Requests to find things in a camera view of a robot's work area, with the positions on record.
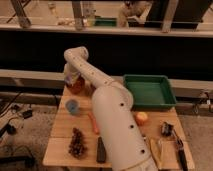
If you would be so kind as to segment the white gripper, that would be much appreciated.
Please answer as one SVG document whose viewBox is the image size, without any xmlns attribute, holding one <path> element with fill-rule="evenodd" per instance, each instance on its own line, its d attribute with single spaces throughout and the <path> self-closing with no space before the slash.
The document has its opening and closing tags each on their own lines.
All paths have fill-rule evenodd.
<svg viewBox="0 0 213 171">
<path fill-rule="evenodd" d="M 64 66 L 64 81 L 66 76 L 77 77 L 77 79 L 81 76 L 81 74 L 68 63 Z"/>
</svg>

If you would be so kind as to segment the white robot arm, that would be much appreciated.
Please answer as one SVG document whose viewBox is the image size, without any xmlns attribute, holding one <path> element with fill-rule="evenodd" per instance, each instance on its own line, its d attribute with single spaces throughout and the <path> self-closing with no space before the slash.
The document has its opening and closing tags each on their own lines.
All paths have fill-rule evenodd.
<svg viewBox="0 0 213 171">
<path fill-rule="evenodd" d="M 113 171 L 158 171 L 131 112 L 131 92 L 88 63 L 88 57 L 84 46 L 64 52 L 69 70 L 80 73 L 96 88 L 92 95 L 92 113 Z"/>
</svg>

